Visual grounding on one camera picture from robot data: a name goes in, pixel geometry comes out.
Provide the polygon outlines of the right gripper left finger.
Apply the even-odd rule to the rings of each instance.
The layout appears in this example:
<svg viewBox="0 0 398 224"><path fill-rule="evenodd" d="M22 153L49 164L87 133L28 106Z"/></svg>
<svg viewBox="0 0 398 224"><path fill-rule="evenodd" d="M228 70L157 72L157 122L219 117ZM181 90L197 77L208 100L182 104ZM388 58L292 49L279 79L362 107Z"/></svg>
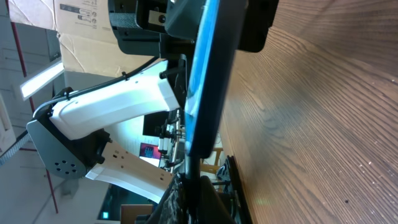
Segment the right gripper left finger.
<svg viewBox="0 0 398 224"><path fill-rule="evenodd" d="M150 215L148 224L184 224L187 222L185 175L176 174L160 203Z"/></svg>

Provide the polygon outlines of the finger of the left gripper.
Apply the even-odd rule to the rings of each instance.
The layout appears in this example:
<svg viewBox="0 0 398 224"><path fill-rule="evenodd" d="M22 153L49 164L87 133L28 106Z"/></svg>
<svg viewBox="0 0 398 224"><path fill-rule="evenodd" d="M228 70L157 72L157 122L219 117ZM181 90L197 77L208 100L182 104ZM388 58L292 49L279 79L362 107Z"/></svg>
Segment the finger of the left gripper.
<svg viewBox="0 0 398 224"><path fill-rule="evenodd" d="M247 0L239 50L260 52L264 48L278 3L279 0Z"/></svg>

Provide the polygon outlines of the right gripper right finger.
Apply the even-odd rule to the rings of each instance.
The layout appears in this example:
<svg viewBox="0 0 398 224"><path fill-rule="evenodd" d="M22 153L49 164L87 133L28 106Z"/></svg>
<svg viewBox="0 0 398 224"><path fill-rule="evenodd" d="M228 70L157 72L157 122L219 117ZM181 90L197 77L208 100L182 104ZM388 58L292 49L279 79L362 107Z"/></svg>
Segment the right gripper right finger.
<svg viewBox="0 0 398 224"><path fill-rule="evenodd" d="M200 177L199 224L236 224L208 176Z"/></svg>

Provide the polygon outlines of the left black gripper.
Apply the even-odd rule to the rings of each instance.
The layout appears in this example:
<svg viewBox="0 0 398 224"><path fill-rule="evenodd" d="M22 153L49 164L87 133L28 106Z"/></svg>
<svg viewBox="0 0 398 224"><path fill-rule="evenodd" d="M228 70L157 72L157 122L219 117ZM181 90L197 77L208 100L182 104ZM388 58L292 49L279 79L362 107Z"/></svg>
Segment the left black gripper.
<svg viewBox="0 0 398 224"><path fill-rule="evenodd" d="M112 31L129 55L193 55L205 0L109 0Z"/></svg>

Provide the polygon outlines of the Samsung Galaxy smartphone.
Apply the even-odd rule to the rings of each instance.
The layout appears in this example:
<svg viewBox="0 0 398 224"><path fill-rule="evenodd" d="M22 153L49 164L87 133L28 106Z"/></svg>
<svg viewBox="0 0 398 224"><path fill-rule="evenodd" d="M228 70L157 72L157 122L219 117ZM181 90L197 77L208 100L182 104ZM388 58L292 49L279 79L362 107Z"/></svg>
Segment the Samsung Galaxy smartphone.
<svg viewBox="0 0 398 224"><path fill-rule="evenodd" d="M215 144L246 1L209 0L201 17L185 112L185 152L207 158Z"/></svg>

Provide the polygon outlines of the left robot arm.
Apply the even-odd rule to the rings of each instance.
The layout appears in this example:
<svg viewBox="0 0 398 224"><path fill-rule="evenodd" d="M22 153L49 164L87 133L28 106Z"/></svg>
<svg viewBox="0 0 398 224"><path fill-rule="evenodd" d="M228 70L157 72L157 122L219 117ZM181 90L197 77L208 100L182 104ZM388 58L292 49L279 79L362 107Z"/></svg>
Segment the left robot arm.
<svg viewBox="0 0 398 224"><path fill-rule="evenodd" d="M45 167L159 202L172 174L125 151L105 129L180 109L187 175L197 180L198 163L215 143L235 52L264 48L277 6L275 0L110 1L119 48L149 61L91 88L65 88L36 109L27 131Z"/></svg>

